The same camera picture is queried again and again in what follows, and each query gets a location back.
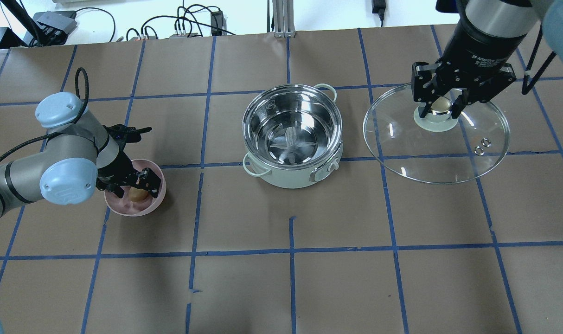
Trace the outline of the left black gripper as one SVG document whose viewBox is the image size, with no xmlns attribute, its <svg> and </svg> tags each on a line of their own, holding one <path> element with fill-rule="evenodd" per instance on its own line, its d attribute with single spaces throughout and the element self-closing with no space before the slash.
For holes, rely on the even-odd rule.
<svg viewBox="0 0 563 334">
<path fill-rule="evenodd" d="M 159 179 L 150 168 L 135 169 L 124 151 L 119 151 L 107 166 L 98 169 L 96 188 L 109 192 L 119 199 L 124 197 L 123 186 L 147 190 L 152 200 L 164 197 L 164 179 Z"/>
</svg>

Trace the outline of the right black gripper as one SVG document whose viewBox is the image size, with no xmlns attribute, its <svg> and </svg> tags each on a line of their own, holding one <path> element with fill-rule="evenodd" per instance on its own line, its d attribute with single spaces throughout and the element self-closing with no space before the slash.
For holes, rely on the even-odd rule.
<svg viewBox="0 0 563 334">
<path fill-rule="evenodd" d="M 420 103 L 420 118 L 431 113 L 432 104 L 451 89 L 461 93 L 451 105 L 457 120 L 466 106 L 487 103 L 516 80 L 508 59 L 517 48 L 516 38 L 500 38 L 476 28 L 455 28 L 443 55 L 435 63 L 412 65 L 411 91 Z"/>
</svg>

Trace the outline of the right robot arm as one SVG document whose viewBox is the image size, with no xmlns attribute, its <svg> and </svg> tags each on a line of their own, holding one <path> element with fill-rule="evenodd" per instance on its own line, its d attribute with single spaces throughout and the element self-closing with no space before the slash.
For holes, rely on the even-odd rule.
<svg viewBox="0 0 563 334">
<path fill-rule="evenodd" d="M 547 66 L 563 63 L 563 0 L 439 0 L 436 10 L 460 17 L 454 34 L 435 63 L 413 63 L 413 100 L 423 103 L 419 118 L 450 114 L 456 119 L 473 103 L 487 103 L 516 80 L 508 59 L 530 30 L 540 24 L 532 51 L 542 40 L 551 54 L 536 74 L 526 65 L 522 93 L 534 87 Z"/>
</svg>

